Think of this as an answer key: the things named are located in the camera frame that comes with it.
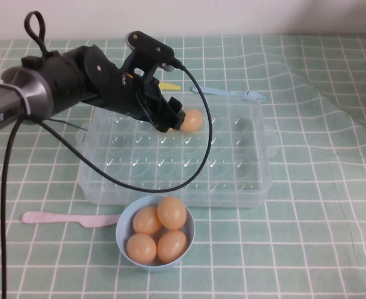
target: grid pattern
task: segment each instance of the grid pattern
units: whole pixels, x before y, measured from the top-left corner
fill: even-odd
[[[274,184],[259,209],[192,208],[195,243],[181,265],[151,275],[118,253],[114,227],[24,225],[28,210],[116,214],[88,203],[79,161],[49,134],[23,126],[7,204],[10,298],[364,298],[366,299],[366,36],[166,38],[200,84],[267,96],[267,125],[281,145]],[[52,40],[65,51],[96,43],[117,65],[122,40]],[[0,73],[38,54],[0,40]],[[191,83],[179,72],[158,78]],[[58,117],[77,125],[92,109]],[[75,129],[51,124],[72,143]],[[10,128],[0,132],[0,169]]]

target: black cable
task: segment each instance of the black cable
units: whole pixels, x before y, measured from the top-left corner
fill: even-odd
[[[65,125],[73,126],[74,128],[77,128],[77,129],[80,129],[80,130],[83,130],[83,131],[88,131],[87,129],[82,128],[81,126],[74,125],[73,123],[69,123],[66,120],[55,120],[53,118],[46,118],[46,120],[53,121],[54,123],[64,123]]]
[[[140,187],[136,187],[136,186],[131,186],[129,184],[126,184],[126,183],[123,183],[121,181],[118,181],[117,179],[109,176],[107,173],[103,172],[101,169],[99,169],[98,167],[96,167],[96,165],[94,165],[93,163],[91,163],[85,156],[83,156],[77,149],[75,149],[60,134],[58,134],[54,129],[52,129],[47,124],[43,123],[40,118],[37,118],[35,116],[31,116],[30,119],[34,123],[37,123],[38,125],[40,125],[41,127],[43,127],[49,133],[51,133],[55,138],[57,138],[63,145],[65,145],[71,152],[73,152],[73,154],[75,154],[85,164],[87,164],[90,168],[92,168],[99,175],[103,176],[105,179],[108,179],[110,182],[112,182],[112,183],[114,183],[116,185],[119,185],[121,187],[127,188],[127,189],[131,189],[131,190],[134,190],[134,191],[140,191],[140,192],[146,192],[146,193],[166,193],[166,192],[173,192],[173,191],[179,190],[179,189],[187,186],[190,182],[192,182],[199,175],[199,173],[203,169],[204,165],[206,164],[206,161],[208,160],[209,152],[210,152],[211,145],[212,145],[212,135],[213,135],[212,118],[211,118],[211,115],[210,115],[209,106],[208,106],[208,104],[206,102],[205,96],[203,95],[203,92],[201,90],[201,87],[198,85],[198,82],[195,80],[194,76],[192,76],[192,74],[190,73],[190,71],[188,71],[186,69],[186,67],[183,66],[181,69],[187,74],[187,76],[189,76],[190,79],[192,79],[195,87],[198,89],[199,94],[200,94],[200,96],[202,98],[202,101],[203,101],[203,104],[204,104],[205,110],[206,110],[206,115],[208,117],[208,122],[209,122],[209,139],[208,139],[208,145],[207,145],[207,148],[206,148],[205,155],[203,156],[203,160],[202,160],[200,166],[198,167],[198,169],[196,170],[196,172],[189,179],[187,179],[184,183],[182,183],[180,185],[177,185],[175,187],[171,187],[171,188],[167,188],[167,189],[146,189],[146,188],[140,188]]]
[[[213,136],[213,127],[212,127],[212,118],[209,110],[208,103],[206,102],[205,96],[203,95],[203,92],[198,85],[198,82],[195,80],[194,76],[190,73],[190,71],[187,70],[187,68],[181,64],[178,66],[179,69],[184,71],[187,76],[193,81],[195,87],[198,89],[198,93],[201,96],[201,99],[203,101],[203,105],[205,106],[206,115],[208,117],[208,123],[209,123],[209,139],[208,139],[208,145],[206,148],[205,155],[203,157],[203,160],[199,166],[199,168],[196,170],[196,172],[187,179],[184,183],[171,187],[168,189],[145,189],[140,187],[131,186],[128,184],[125,184],[121,181],[118,181],[114,179],[113,177],[109,176],[105,172],[103,172],[101,169],[96,167],[93,163],[91,163],[86,157],[84,157],[77,149],[75,149],[68,141],[66,141],[60,134],[58,134],[54,129],[52,129],[49,125],[43,123],[43,120],[35,117],[35,116],[20,116],[15,123],[14,127],[12,128],[11,134],[9,135],[7,147],[6,147],[6,153],[4,156],[4,164],[2,166],[2,176],[1,176],[1,202],[0,202],[0,226],[1,226],[1,298],[6,299],[7,298],[7,253],[6,253],[6,191],[7,191],[7,174],[8,174],[8,166],[9,166],[9,160],[11,159],[11,150],[12,146],[14,144],[14,140],[17,134],[17,131],[22,124],[22,122],[26,119],[29,119],[33,121],[34,123],[37,123],[41,127],[43,127],[45,130],[47,130],[50,134],[52,134],[55,138],[57,138],[63,145],[65,145],[68,149],[73,152],[78,158],[80,158],[85,164],[87,164],[89,167],[91,167],[96,173],[100,174],[104,178],[108,179],[109,181],[121,186],[125,187],[127,189],[140,191],[140,192],[147,192],[147,193],[165,193],[165,192],[172,192],[179,190],[185,186],[187,186],[190,182],[192,182],[197,175],[201,172],[204,165],[206,164],[206,161],[208,160],[209,152],[211,149],[212,144],[212,136]],[[60,123],[65,123],[67,125],[72,125],[74,127],[77,127],[73,124],[67,123],[66,121],[62,120],[53,120],[48,119],[50,121],[56,121]]]
[[[7,246],[6,246],[6,196],[7,196],[7,176],[9,160],[11,159],[11,150],[15,141],[16,133],[25,116],[17,119],[11,134],[9,135],[6,152],[4,155],[4,164],[1,174],[1,199],[0,199],[0,231],[1,231],[1,298],[7,298]]]

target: blue plastic fork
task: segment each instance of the blue plastic fork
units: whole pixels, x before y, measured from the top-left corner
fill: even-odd
[[[247,90],[245,92],[228,92],[226,90],[211,88],[211,87],[206,87],[206,86],[200,86],[200,87],[201,87],[202,92],[207,95],[230,95],[233,97],[255,97],[261,103],[266,102],[266,97],[264,95],[261,95],[258,92],[252,92],[250,90]],[[193,86],[193,88],[191,88],[191,91],[193,93],[198,93],[198,89],[195,86]]]

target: black robotic arm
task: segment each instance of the black robotic arm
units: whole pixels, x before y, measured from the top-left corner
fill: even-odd
[[[30,27],[33,15],[39,20],[39,37]],[[39,45],[42,56],[23,57],[21,66],[1,75],[0,128],[14,121],[26,107],[28,114],[44,120],[83,102],[150,122],[160,132],[180,129],[185,117],[181,103],[173,97],[166,101],[159,81],[153,77],[158,67],[182,66],[172,48],[142,32],[133,32],[127,36],[132,53],[118,68],[96,45],[63,54],[49,52],[44,28],[39,12],[27,15],[25,29]],[[136,74],[136,69],[143,75]]]

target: clear plastic egg tray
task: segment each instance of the clear plastic egg tray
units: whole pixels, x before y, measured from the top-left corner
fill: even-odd
[[[133,186],[164,189],[186,181],[205,154],[208,122],[198,95],[173,96],[184,110],[202,111],[199,131],[160,133],[147,122],[96,108],[88,132],[77,134],[81,152],[102,171]],[[261,104],[239,97],[208,95],[206,99],[213,119],[206,166],[193,182],[169,195],[187,206],[256,207],[271,185]],[[96,204],[126,205],[146,195],[109,182],[83,162],[78,182]]]

